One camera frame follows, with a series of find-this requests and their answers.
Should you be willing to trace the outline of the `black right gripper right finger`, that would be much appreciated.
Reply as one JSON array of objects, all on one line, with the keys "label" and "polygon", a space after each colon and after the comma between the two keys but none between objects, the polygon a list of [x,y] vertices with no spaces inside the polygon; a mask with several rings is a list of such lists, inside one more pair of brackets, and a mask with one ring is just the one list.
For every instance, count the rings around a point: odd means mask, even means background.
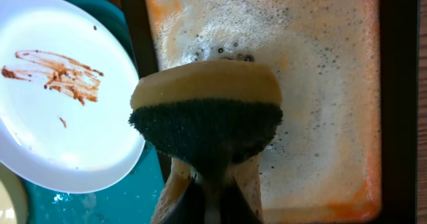
[{"label": "black right gripper right finger", "polygon": [[221,224],[262,224],[235,179],[221,193],[220,216]]}]

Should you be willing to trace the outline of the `yellow green sponge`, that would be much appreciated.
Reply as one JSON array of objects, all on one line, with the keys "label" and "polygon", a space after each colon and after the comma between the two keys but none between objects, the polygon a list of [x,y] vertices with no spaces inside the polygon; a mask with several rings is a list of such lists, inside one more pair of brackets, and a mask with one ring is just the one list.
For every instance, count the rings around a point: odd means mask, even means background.
[{"label": "yellow green sponge", "polygon": [[281,104],[278,80],[264,64],[198,61],[140,79],[129,124],[172,160],[152,222],[173,209],[191,179],[204,191],[204,223],[221,223],[221,193],[234,179],[261,221],[256,158],[276,135]]}]

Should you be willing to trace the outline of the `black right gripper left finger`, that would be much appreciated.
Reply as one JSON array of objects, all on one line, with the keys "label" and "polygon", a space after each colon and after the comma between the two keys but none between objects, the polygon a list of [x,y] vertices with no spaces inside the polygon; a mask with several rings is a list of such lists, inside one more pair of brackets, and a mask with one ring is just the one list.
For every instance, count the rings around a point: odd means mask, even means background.
[{"label": "black right gripper left finger", "polygon": [[204,224],[205,195],[202,186],[191,179],[173,209],[160,224]]}]

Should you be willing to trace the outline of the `yellow plate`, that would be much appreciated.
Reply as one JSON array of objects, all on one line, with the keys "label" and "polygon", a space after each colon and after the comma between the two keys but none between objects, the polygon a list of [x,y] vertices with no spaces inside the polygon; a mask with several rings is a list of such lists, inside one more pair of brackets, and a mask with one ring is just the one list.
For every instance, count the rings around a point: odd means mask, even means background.
[{"label": "yellow plate", "polygon": [[28,215],[27,194],[20,178],[1,164],[1,224],[26,224]]}]

